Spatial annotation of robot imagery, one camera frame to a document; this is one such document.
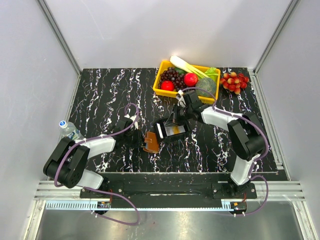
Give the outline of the brown leather card holder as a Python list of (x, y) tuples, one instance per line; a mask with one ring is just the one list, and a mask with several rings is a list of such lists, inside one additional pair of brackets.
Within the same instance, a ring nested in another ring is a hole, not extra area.
[(144, 137), (145, 146), (143, 150), (147, 153), (157, 154), (159, 152), (159, 143), (154, 132), (147, 131)]

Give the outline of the black card box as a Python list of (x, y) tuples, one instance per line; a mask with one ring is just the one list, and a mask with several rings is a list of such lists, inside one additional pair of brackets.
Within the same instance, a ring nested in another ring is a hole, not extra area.
[(184, 126), (185, 132), (180, 134), (173, 133), (173, 126), (172, 127), (165, 127), (165, 121), (167, 118), (160, 118), (153, 124), (153, 129), (156, 134), (156, 138), (158, 143), (165, 143), (169, 144), (175, 141), (184, 140), (187, 138), (191, 132), (190, 125), (188, 121), (184, 122), (183, 125), (177, 126)]

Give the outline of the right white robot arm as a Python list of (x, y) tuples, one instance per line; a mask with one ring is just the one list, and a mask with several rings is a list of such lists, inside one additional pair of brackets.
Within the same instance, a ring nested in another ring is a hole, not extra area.
[(225, 189), (231, 197), (239, 198), (254, 179), (254, 164), (268, 153), (266, 134), (254, 113), (237, 114), (219, 109), (214, 103), (204, 104), (197, 95), (198, 89), (188, 87), (179, 90), (176, 96), (178, 103), (164, 120), (163, 127), (180, 127), (194, 120), (228, 131), (236, 160)]

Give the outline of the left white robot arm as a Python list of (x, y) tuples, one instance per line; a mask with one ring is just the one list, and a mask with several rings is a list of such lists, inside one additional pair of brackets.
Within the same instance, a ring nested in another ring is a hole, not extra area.
[(83, 140), (64, 137), (57, 144), (43, 167), (43, 173), (54, 180), (55, 186), (90, 188), (98, 198), (107, 195), (109, 186), (99, 173), (87, 170), (89, 159), (111, 153), (123, 146), (139, 147), (142, 134), (138, 128), (138, 116), (126, 115), (115, 125), (114, 132)]

